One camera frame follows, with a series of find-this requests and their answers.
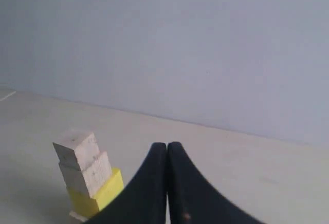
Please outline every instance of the tabletop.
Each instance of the tabletop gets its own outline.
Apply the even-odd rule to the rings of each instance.
[[[125,184],[153,142],[180,141],[207,180],[257,219],[268,224],[329,223],[327,147],[10,93],[0,92],[5,96],[0,96],[3,223],[66,223],[71,206],[52,142],[70,128],[95,132],[111,165],[122,170]]]

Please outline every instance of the wooden block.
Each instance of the wooden block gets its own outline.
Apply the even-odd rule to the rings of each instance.
[[[121,171],[113,168],[113,173],[99,191],[92,197],[88,197],[73,189],[67,188],[75,212],[90,218],[104,209],[123,190]]]
[[[62,165],[85,170],[99,154],[99,148],[93,132],[71,129],[53,143]]]
[[[94,196],[112,174],[107,152],[102,152],[84,171],[59,162],[66,186],[88,197]]]
[[[70,224],[82,224],[86,221],[88,221],[88,218],[82,216],[82,215],[79,215],[78,213],[74,212],[74,211],[70,211],[69,213],[69,223]]]

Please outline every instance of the block tower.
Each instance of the block tower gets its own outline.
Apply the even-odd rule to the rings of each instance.
[[[93,132],[69,130],[53,146],[74,208],[69,214],[72,223],[88,220],[123,190],[121,171],[111,168]]]

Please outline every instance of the white wall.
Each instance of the white wall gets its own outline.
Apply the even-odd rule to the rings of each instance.
[[[325,144],[328,1],[0,0],[0,83]]]

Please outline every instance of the yellow block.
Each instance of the yellow block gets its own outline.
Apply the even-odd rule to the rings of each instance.
[[[112,168],[111,177],[104,183],[92,197],[83,195],[73,189],[67,188],[75,211],[85,217],[92,217],[106,207],[123,190],[121,171]]]

